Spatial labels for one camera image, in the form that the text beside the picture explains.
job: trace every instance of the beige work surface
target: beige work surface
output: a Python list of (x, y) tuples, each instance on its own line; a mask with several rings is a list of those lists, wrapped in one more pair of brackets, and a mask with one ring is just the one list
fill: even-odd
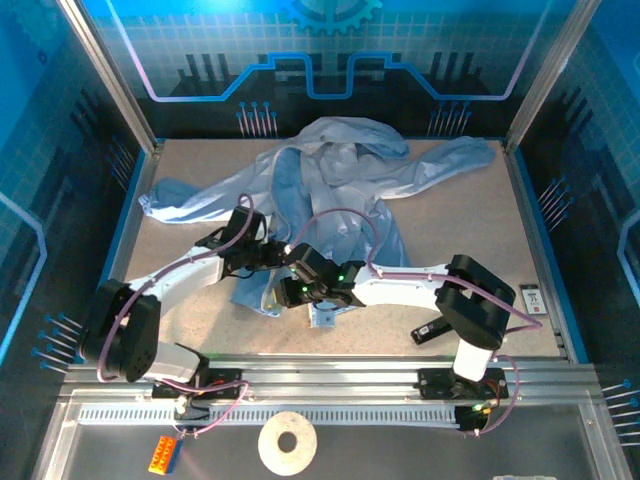
[[(169, 140), (156, 180), (173, 177), (209, 186), (249, 165), (274, 145), (273, 140)], [(437, 145), (410, 141), (412, 157)], [(388, 202), (414, 266), (446, 263), (456, 253), (470, 255), (511, 285), (538, 283), (522, 220), (498, 142), (491, 166), (455, 176), (427, 191)], [(151, 273), (182, 256), (218, 222), (164, 225), (144, 218), (127, 279)], [(336, 319), (332, 329), (310, 328), (307, 307), (279, 318), (258, 315), (229, 298), (235, 279), (195, 292), (162, 320), (160, 339), (203, 353), (289, 353), (359, 355), (453, 355), (458, 337), (449, 332), (416, 346), (409, 333), (438, 313), (415, 307), (359, 308)], [(523, 308), (519, 297), (516, 306)], [(544, 328), (516, 333), (502, 352), (522, 356), (556, 356), (549, 319)], [(522, 322), (511, 317), (509, 326)]]

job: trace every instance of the crumpled garment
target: crumpled garment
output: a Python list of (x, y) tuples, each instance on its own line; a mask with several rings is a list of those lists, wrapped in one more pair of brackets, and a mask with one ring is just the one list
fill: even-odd
[[(253, 197), (257, 211), (275, 215), (275, 237), (290, 240), (315, 213), (350, 207), (371, 217), (379, 231), (374, 261), (410, 266), (402, 237), (385, 199), (420, 193), (449, 177), (489, 165), (494, 150), (483, 139), (460, 137), (415, 160), (393, 128), (366, 118), (323, 117), (258, 155), (255, 162), (215, 185), (197, 188), (161, 179), (139, 198), (146, 215), (164, 223), (228, 220), (240, 193)], [(320, 217), (301, 239), (340, 264), (363, 260), (373, 233), (360, 217), (331, 213)], [(272, 287), (288, 269), (256, 272), (239, 280), (231, 301), (277, 316)]]

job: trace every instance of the blue cloth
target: blue cloth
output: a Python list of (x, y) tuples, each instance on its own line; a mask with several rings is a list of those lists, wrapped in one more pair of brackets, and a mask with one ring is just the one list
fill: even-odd
[[(242, 192), (255, 208), (278, 219), (276, 238), (291, 239), (314, 213), (350, 207), (369, 215), (379, 230), (375, 262), (409, 266), (398, 226), (384, 199), (420, 193), (451, 176), (489, 165), (494, 150), (482, 139), (461, 137), (415, 160), (409, 145), (388, 125), (365, 118), (324, 117), (299, 135), (257, 156), (255, 162), (211, 187), (198, 189), (161, 179), (140, 197), (146, 215), (165, 223), (227, 220)], [(321, 217), (305, 233), (309, 243), (336, 263), (366, 258), (373, 234), (349, 213)], [(279, 314), (272, 285), (288, 270), (257, 272), (239, 280), (231, 300), (259, 313)]]

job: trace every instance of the white tape roll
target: white tape roll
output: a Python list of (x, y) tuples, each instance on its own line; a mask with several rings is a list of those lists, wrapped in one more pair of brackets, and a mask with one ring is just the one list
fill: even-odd
[[(296, 446), (283, 452), (278, 440), (283, 433), (296, 437)], [(280, 412), (264, 424), (258, 438), (258, 452), (262, 463), (276, 475), (287, 477), (309, 466), (316, 454), (316, 430), (305, 417), (295, 412)]]

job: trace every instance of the orange lego brick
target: orange lego brick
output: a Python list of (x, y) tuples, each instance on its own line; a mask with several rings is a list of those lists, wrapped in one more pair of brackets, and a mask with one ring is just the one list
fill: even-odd
[(169, 467), (171, 465), (171, 459), (176, 450), (178, 441), (173, 437), (160, 437), (158, 445), (153, 452), (151, 463), (149, 464), (149, 471), (158, 475), (166, 475), (169, 473)]

